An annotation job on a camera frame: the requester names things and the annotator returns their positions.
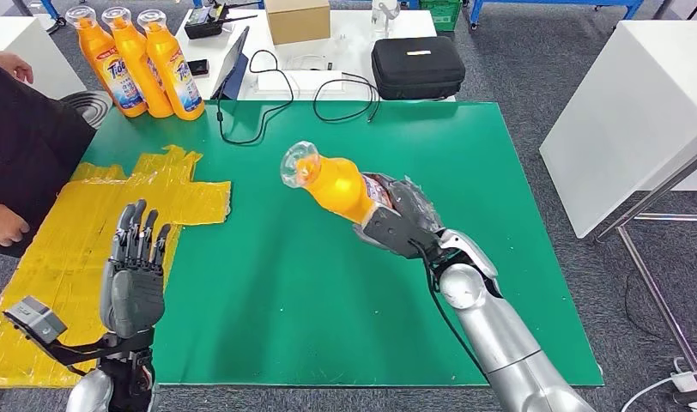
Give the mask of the person's left hand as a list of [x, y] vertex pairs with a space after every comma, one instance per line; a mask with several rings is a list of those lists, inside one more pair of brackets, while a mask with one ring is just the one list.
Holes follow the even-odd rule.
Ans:
[[14, 53], [0, 51], [0, 68], [21, 82], [33, 84], [31, 65]]

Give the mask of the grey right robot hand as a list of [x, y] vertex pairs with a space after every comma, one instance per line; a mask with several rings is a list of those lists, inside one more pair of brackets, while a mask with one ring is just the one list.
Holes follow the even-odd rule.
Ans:
[[379, 184], [386, 200], [381, 203], [407, 218], [414, 225], [436, 233], [445, 228], [433, 203], [426, 197], [421, 187], [409, 177], [394, 179], [383, 173], [365, 173]]

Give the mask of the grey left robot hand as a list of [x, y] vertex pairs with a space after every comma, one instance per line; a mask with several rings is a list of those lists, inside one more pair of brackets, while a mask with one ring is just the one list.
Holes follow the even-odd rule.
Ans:
[[147, 210], [144, 199], [127, 204], [103, 269], [100, 320], [123, 339], [151, 329], [165, 311], [163, 262], [171, 225], [155, 233], [158, 215], [156, 209]]

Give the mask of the person's right hand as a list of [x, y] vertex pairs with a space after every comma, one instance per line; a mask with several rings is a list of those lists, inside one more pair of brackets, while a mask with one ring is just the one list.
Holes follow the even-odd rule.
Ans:
[[12, 246], [23, 239], [30, 226], [18, 214], [0, 204], [0, 247]]

